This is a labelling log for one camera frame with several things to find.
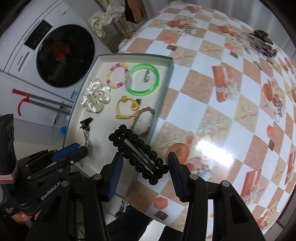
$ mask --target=washing machine door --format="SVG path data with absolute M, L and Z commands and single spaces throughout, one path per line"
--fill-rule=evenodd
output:
M 94 41 L 86 29 L 64 25 L 54 29 L 42 41 L 37 53 L 37 70 L 51 86 L 68 87 L 87 73 L 94 53 Z

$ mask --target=finger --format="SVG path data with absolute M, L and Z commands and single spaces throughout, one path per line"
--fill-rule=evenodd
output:
M 39 215 L 40 212 L 41 212 L 41 210 L 39 210 L 39 212 L 34 215 L 35 216 L 35 219 L 38 217 L 38 215 Z
M 27 221 L 31 218 L 32 216 L 26 215 L 23 211 L 20 211 L 12 216 L 12 219 L 17 222 Z

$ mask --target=table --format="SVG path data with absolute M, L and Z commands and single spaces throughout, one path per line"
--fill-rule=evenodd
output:
M 181 163 L 205 180 L 228 180 L 265 233 L 296 182 L 296 65 L 276 45 L 274 65 L 246 42 L 248 54 L 234 37 L 242 31 L 253 29 L 214 9 L 172 2 L 120 52 L 173 58 L 152 149 L 164 160 L 175 151 Z M 188 203 L 175 196 L 169 175 L 155 186 L 139 177 L 126 201 L 159 222 L 184 228 Z M 162 213 L 161 219 L 155 216 Z M 212 231 L 209 201 L 208 239 Z

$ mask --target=black beaded hair clip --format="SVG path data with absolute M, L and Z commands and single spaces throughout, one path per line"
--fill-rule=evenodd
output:
M 144 179 L 149 180 L 151 185 L 156 185 L 158 180 L 168 173 L 168 166 L 163 164 L 161 158 L 157 157 L 157 153 L 151 151 L 151 147 L 145 145 L 144 141 L 139 139 L 137 134 L 132 133 L 126 125 L 121 125 L 114 133 L 109 135 L 108 139 L 113 142 L 113 146 L 117 147 L 117 150 L 123 154 L 124 158 L 129 160 L 129 164 L 135 166 L 136 171 L 142 173 Z

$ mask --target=yellow hair tie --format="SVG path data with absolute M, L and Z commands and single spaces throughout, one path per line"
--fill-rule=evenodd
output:
M 135 112 L 131 115 L 122 115 L 120 113 L 120 109 L 119 109 L 119 103 L 120 101 L 122 102 L 127 102 L 128 100 L 132 101 L 132 104 L 131 104 L 131 109 L 134 110 Z M 122 96 L 118 101 L 117 101 L 117 104 L 116 104 L 116 115 L 115 117 L 117 119 L 129 119 L 129 118 L 132 118 L 132 117 L 137 117 L 138 116 L 138 111 L 139 111 L 139 106 L 140 106 L 140 103 L 141 103 L 141 99 L 132 99 L 132 98 L 128 98 L 127 96 Z

